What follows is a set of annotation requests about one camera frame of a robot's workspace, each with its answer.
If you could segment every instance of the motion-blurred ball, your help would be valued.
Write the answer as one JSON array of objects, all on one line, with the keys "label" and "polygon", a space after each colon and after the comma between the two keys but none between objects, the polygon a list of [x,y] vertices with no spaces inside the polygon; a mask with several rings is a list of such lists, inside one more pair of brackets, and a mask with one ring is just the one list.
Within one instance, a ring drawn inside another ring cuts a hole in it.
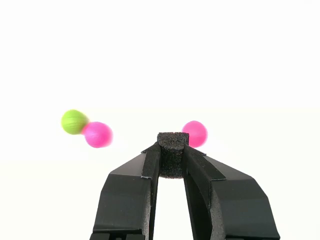
[{"label": "motion-blurred ball", "polygon": [[62,128],[68,134],[80,134],[82,129],[88,123],[88,118],[82,112],[77,110],[69,110],[65,112],[61,119]]},{"label": "motion-blurred ball", "polygon": [[103,148],[111,144],[113,132],[106,124],[98,121],[88,123],[83,132],[86,142],[93,148]]},{"label": "motion-blurred ball", "polygon": [[202,146],[208,138],[206,127],[198,121],[188,122],[184,125],[182,132],[189,134],[189,146],[192,148]]}]

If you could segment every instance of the foam pad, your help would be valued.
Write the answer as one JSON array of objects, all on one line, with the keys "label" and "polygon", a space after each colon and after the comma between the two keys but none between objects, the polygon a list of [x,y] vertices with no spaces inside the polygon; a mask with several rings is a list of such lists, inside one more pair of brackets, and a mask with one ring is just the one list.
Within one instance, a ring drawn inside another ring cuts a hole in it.
[{"label": "foam pad", "polygon": [[160,177],[181,179],[184,146],[189,145],[189,134],[184,132],[160,132],[157,142],[161,147]]}]

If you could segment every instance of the green ball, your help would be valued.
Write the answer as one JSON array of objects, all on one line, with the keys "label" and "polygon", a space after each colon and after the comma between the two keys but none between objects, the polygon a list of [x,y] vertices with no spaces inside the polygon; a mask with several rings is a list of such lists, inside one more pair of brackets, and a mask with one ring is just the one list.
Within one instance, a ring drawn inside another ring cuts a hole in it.
[{"label": "green ball", "polygon": [[88,122],[86,115],[74,109],[65,112],[61,119],[62,128],[72,135],[80,134]]}]

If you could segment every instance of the pink ball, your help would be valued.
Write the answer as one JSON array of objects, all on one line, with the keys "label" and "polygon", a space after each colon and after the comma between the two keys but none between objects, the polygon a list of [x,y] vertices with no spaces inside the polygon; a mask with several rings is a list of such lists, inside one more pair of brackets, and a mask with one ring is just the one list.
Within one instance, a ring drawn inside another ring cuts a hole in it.
[{"label": "pink ball", "polygon": [[89,122],[82,131],[86,142],[93,148],[103,148],[111,144],[113,133],[110,127],[98,121]]},{"label": "pink ball", "polygon": [[192,148],[202,146],[208,138],[206,127],[198,121],[188,122],[184,125],[182,132],[189,134],[189,146]]}]

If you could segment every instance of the black foam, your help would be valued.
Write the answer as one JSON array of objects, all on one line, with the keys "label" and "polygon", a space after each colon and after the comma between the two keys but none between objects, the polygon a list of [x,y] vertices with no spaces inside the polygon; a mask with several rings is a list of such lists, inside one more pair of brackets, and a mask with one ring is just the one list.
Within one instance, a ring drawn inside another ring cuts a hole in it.
[{"label": "black foam", "polygon": [[189,134],[184,132],[160,132],[157,142],[161,147],[160,177],[181,179],[182,156],[185,144],[189,144]]}]

